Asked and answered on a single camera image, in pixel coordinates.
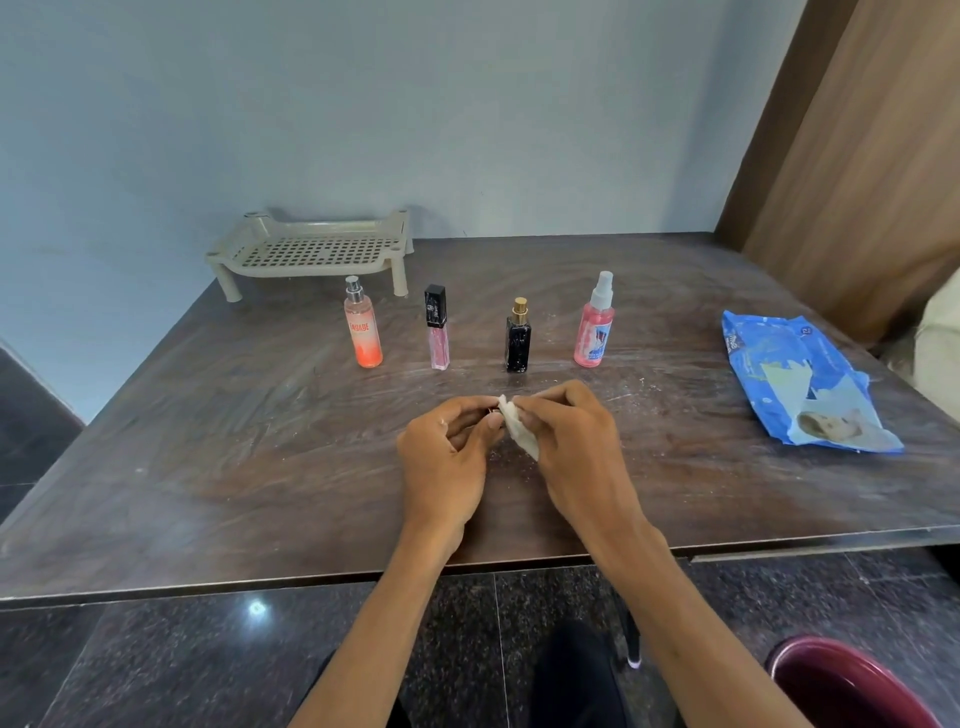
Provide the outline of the person's right hand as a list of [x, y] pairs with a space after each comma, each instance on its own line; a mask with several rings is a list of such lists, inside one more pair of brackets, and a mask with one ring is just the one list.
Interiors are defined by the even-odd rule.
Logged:
[[599, 560], [648, 526], [613, 415], [580, 380], [533, 395], [517, 408], [558, 408], [553, 435], [536, 435], [538, 467], [552, 503]]

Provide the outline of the person's left hand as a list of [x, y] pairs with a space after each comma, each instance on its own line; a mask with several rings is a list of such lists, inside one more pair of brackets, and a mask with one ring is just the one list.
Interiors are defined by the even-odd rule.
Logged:
[[490, 451], [479, 440], [462, 451], [449, 425], [467, 411], [498, 411], [498, 398], [456, 396], [412, 419], [397, 438], [403, 474], [403, 532], [429, 538], [450, 557], [460, 546], [484, 492]]

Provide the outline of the white wet wipe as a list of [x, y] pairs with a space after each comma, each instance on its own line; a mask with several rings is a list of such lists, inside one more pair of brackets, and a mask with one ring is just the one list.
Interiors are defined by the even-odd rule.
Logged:
[[512, 400], [504, 394], [498, 396], [498, 410], [504, 420], [504, 425], [510, 439], [534, 462], [539, 462], [540, 448], [537, 436], [522, 421], [520, 410]]

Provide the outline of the person's left forearm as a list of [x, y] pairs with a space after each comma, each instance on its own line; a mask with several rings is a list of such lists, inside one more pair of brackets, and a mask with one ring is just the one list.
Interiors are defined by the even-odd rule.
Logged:
[[[356, 668], [366, 658], [373, 665], [361, 669], [362, 674], [386, 677], [390, 672], [401, 688], [426, 607], [449, 559], [437, 542], [402, 529], [387, 568], [337, 647], [336, 660], [330, 661], [324, 678], [332, 681], [336, 667]], [[299, 706], [288, 728], [321, 728], [311, 725], [307, 710]]]

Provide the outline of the person's right forearm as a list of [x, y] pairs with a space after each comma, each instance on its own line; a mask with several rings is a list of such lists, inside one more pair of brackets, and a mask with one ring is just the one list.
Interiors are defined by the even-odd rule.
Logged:
[[812, 728], [702, 597], [649, 522], [580, 539], [626, 603], [687, 728]]

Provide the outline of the black perfume bottle gold cap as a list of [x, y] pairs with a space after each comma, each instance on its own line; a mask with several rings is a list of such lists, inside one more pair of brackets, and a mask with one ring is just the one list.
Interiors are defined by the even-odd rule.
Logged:
[[508, 373], [527, 371], [531, 341], [528, 300], [526, 297], [516, 297], [506, 321], [505, 369]]

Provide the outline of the pink lip gloss tube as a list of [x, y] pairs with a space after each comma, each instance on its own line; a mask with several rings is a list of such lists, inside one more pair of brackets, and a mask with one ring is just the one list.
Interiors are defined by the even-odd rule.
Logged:
[[434, 370], [445, 371], [450, 367], [446, 287], [439, 284], [427, 285], [424, 290], [424, 303], [430, 364]]

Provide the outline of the pink spray bottle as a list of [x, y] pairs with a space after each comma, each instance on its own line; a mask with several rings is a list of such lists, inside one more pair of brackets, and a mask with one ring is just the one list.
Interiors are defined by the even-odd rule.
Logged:
[[602, 271], [582, 309], [582, 317], [574, 347], [573, 359], [582, 368], [595, 368], [601, 363], [610, 338], [615, 317], [613, 308], [614, 274]]

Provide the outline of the orange spray bottle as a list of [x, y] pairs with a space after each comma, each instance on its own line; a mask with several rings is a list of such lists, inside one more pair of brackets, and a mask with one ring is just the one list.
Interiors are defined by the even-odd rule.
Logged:
[[343, 310], [357, 363], [362, 368], [376, 368], [383, 361], [383, 352], [374, 303], [355, 274], [345, 278], [345, 294]]

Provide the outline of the beige plastic rack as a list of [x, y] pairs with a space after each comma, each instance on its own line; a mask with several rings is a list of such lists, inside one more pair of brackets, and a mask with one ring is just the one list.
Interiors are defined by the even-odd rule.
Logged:
[[244, 218], [205, 254], [230, 303], [242, 300], [235, 277], [366, 276], [391, 274], [393, 293], [409, 293], [404, 258], [414, 253], [409, 213], [384, 219], [281, 222], [266, 212]]

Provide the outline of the blue wet wipes pack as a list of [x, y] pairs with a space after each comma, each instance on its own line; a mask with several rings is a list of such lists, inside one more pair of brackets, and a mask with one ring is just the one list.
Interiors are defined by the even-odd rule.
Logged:
[[731, 311], [721, 321], [731, 369], [771, 437], [857, 453], [905, 450], [882, 424], [870, 377], [811, 321]]

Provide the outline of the maroon plastic bucket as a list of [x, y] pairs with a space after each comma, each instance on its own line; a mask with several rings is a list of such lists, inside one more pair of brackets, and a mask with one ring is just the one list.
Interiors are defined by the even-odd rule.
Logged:
[[764, 668], [814, 728], [943, 728], [890, 669], [838, 639], [787, 637]]

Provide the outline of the cream cushion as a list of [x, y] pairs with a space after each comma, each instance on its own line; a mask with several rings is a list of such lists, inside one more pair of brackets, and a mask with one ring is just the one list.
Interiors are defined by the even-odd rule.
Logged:
[[960, 268], [880, 361], [960, 424]]

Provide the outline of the brown wooden door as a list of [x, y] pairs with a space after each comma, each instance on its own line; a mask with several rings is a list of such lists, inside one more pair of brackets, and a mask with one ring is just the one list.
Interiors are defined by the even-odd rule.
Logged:
[[960, 267], [960, 0], [807, 0], [715, 236], [856, 343]]

